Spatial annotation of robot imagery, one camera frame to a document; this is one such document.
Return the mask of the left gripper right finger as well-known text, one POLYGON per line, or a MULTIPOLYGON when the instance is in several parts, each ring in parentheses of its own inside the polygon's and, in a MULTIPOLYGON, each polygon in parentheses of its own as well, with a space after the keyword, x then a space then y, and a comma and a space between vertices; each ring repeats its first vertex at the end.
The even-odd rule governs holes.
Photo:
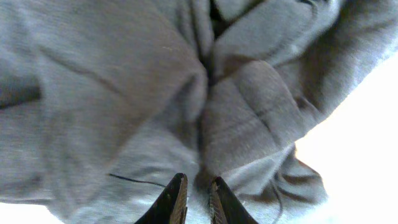
POLYGON ((211 224, 257 224, 221 177, 211 182, 209 203, 211 224))

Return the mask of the dark teal t-shirt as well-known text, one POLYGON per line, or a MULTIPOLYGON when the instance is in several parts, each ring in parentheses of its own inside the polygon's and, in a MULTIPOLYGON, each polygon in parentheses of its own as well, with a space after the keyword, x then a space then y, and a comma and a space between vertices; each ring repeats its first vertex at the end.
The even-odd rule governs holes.
POLYGON ((334 223, 295 143, 397 50, 396 1, 1 1, 1 202, 135 223, 175 174, 257 223, 334 223))

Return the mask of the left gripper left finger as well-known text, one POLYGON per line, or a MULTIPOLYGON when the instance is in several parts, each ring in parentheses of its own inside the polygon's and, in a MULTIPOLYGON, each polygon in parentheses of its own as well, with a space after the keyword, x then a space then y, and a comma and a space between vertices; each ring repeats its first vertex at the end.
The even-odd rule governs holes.
POLYGON ((150 209, 134 224, 184 224, 187 214, 188 179, 175 174, 150 209))

